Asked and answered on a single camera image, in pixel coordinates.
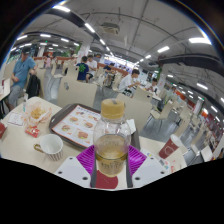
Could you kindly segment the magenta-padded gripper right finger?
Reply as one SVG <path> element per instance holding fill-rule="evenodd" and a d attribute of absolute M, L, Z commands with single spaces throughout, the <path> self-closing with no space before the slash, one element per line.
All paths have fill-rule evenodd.
<path fill-rule="evenodd" d="M 170 174 L 170 162 L 155 154 L 129 147 L 126 180 L 128 188 L 140 188 Z"/>

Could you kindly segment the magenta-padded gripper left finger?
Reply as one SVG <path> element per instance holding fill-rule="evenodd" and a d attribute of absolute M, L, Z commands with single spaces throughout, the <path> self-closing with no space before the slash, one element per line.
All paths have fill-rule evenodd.
<path fill-rule="evenodd" d="M 76 157 L 68 157 L 55 174 L 84 188 L 94 188 L 97 171 L 94 146 L 90 146 Z"/>

